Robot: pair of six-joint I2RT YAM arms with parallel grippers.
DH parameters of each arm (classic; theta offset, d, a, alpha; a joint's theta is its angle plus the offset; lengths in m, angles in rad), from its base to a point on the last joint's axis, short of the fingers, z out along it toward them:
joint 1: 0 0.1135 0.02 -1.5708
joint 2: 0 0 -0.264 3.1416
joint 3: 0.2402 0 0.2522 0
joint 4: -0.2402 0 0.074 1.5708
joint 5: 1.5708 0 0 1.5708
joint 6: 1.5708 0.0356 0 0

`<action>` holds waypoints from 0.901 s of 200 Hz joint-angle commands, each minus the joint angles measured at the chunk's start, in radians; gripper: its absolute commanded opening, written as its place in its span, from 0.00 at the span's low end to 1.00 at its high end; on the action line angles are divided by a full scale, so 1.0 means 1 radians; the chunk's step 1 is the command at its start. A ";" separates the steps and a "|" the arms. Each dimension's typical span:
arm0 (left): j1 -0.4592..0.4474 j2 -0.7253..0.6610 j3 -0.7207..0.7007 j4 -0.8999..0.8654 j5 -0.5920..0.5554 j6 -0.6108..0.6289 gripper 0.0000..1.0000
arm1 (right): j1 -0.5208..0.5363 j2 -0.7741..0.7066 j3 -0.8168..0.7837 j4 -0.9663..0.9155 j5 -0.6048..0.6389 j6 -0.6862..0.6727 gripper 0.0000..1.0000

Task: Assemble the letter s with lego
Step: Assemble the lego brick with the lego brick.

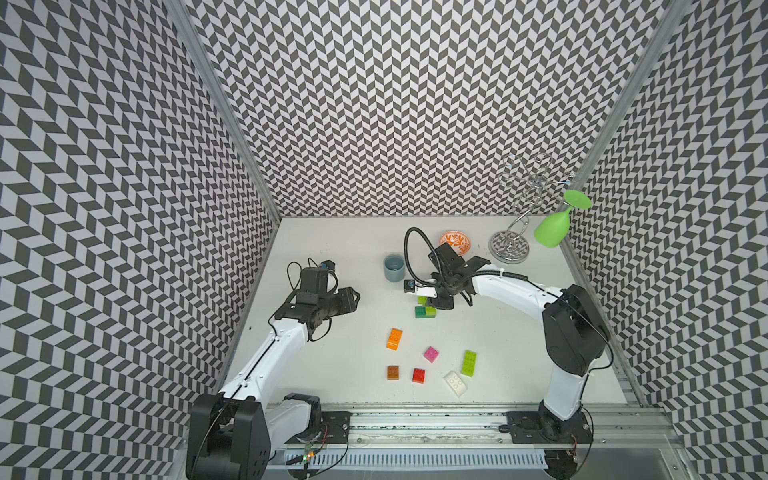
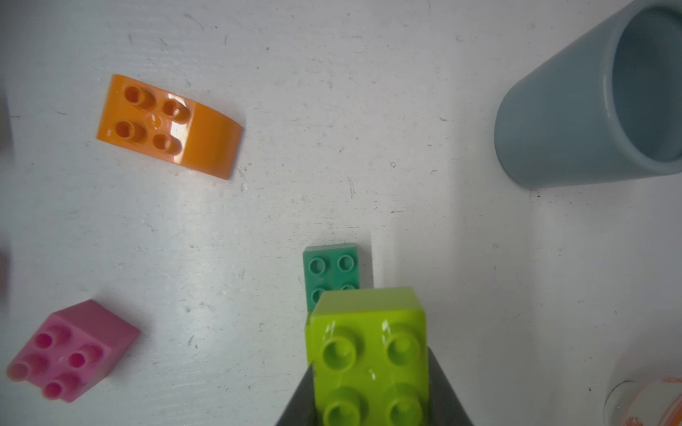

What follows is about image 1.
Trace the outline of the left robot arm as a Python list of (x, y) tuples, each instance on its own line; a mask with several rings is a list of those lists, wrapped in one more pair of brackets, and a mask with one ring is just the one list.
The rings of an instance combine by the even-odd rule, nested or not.
[(341, 288), (326, 260), (300, 272), (299, 282), (269, 317), (270, 331), (246, 365), (215, 394), (202, 394), (190, 411), (185, 475), (189, 479), (260, 479), (279, 447), (310, 444), (303, 460), (317, 455), (330, 437), (321, 402), (291, 393), (268, 403), (291, 359), (322, 324), (356, 311), (359, 293)]

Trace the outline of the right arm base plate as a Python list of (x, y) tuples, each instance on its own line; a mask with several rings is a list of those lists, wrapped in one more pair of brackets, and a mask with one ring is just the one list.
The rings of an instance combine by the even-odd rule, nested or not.
[(538, 411), (508, 411), (506, 432), (514, 444), (589, 444), (594, 440), (588, 417), (579, 410), (569, 420)]

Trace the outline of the lime long lego brick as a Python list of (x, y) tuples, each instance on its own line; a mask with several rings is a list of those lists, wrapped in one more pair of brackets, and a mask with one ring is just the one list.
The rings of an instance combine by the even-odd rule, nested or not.
[(475, 375), (475, 369), (477, 364), (477, 353), (471, 350), (464, 352), (460, 373), (467, 377), (473, 377)]

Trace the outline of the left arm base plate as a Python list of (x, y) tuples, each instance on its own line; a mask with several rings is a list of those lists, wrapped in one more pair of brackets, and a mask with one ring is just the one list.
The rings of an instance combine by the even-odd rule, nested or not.
[(349, 439), (351, 418), (351, 411), (323, 411), (319, 420), (311, 420), (308, 427), (293, 434), (286, 440), (280, 441), (278, 446), (284, 444), (298, 445), (308, 442), (320, 444), (322, 441), (331, 445), (346, 444)]

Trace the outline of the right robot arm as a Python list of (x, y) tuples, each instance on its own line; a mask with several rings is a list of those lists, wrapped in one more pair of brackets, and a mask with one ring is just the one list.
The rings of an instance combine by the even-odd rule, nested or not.
[(436, 298), (456, 295), (497, 300), (542, 323), (544, 346), (553, 364), (539, 415), (565, 423), (581, 410), (588, 376), (610, 347), (610, 332), (586, 290), (576, 284), (545, 286), (519, 273), (504, 271), (482, 257), (468, 260), (449, 245), (428, 254)]

